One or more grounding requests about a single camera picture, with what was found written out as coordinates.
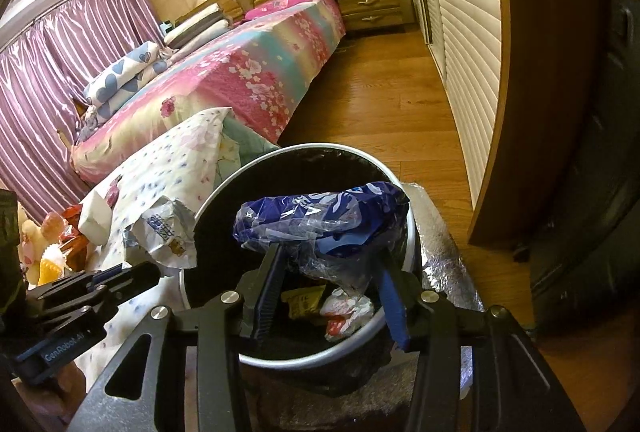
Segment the person's left hand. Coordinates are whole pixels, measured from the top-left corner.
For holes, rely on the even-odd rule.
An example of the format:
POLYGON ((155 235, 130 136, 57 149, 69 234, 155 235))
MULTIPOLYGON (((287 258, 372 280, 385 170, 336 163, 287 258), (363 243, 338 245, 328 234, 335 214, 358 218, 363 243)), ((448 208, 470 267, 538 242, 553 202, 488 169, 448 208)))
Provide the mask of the person's left hand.
POLYGON ((75 363, 41 386, 29 386, 21 379, 12 383, 45 431, 66 431, 87 392, 86 377, 75 363))

